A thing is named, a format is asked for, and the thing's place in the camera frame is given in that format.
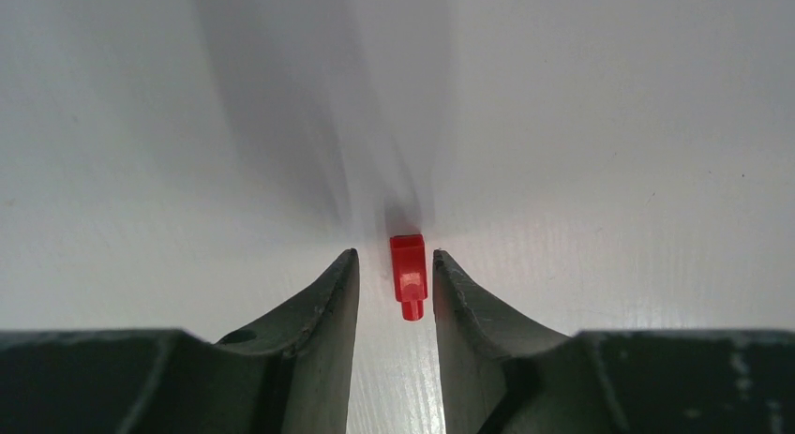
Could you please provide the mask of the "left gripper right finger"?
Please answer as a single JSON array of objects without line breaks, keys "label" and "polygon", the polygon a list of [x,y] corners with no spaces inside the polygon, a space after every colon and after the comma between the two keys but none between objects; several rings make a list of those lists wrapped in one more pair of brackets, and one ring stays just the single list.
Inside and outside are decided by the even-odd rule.
[{"label": "left gripper right finger", "polygon": [[790,433],[789,331],[561,334],[433,255],[442,402],[450,433]]}]

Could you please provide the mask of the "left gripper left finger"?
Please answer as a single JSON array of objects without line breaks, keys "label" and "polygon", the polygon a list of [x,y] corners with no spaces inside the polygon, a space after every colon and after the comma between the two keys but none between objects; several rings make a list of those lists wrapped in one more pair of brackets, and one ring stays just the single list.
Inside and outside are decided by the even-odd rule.
[{"label": "left gripper left finger", "polygon": [[215,343],[180,329],[5,331],[5,433],[342,433],[359,259]]}]

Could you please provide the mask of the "red pen cap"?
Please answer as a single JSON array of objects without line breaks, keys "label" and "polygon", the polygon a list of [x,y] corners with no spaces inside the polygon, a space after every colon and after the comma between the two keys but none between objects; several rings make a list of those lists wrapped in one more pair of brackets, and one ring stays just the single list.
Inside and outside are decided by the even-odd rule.
[{"label": "red pen cap", "polygon": [[405,321],[424,317],[428,298],[428,270],[425,239],[422,234],[394,236],[389,239],[396,301]]}]

